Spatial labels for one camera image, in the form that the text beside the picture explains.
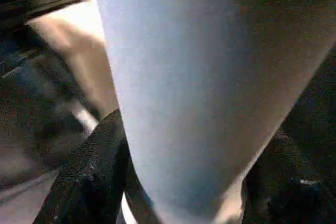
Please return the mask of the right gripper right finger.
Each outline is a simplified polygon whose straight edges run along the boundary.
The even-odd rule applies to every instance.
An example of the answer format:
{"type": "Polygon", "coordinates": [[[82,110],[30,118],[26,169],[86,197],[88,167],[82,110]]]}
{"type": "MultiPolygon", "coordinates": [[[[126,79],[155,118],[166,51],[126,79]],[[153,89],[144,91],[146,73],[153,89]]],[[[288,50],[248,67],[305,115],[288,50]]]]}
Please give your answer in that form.
{"type": "Polygon", "coordinates": [[[243,223],[335,223],[335,188],[279,129],[245,179],[243,223]]]}

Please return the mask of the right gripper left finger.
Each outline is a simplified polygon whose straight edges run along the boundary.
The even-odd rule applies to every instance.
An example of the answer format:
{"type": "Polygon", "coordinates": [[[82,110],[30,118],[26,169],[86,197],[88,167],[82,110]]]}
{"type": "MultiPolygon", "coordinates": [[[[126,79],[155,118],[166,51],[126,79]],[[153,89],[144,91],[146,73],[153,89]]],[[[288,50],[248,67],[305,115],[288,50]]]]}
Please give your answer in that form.
{"type": "Polygon", "coordinates": [[[71,152],[34,223],[126,223],[123,197],[137,223],[161,223],[135,173],[115,110],[71,152]]]}

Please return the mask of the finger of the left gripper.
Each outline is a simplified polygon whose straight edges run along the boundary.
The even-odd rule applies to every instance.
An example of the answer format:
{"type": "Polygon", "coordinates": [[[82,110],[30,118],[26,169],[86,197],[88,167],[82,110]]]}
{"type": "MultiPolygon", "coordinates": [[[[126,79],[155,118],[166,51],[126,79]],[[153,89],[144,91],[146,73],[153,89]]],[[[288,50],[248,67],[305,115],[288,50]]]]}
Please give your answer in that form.
{"type": "Polygon", "coordinates": [[[28,21],[89,0],[13,0],[1,3],[1,29],[15,29],[28,21]]]}

